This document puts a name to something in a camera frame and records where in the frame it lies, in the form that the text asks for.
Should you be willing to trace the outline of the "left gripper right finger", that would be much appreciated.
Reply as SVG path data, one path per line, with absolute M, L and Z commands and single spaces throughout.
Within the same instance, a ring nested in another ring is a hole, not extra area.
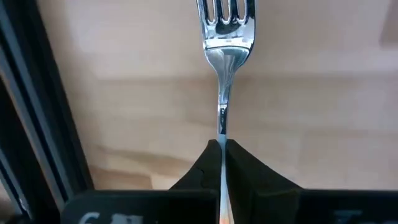
M 229 139 L 226 147 L 234 222 L 294 223 L 302 188 L 262 163 L 235 140 Z

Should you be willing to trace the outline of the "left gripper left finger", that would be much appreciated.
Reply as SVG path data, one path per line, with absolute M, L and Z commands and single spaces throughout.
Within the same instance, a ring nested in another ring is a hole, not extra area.
M 208 141 L 205 150 L 189 171 L 180 178 L 171 190 L 219 190 L 221 179 L 221 148 L 217 140 Z

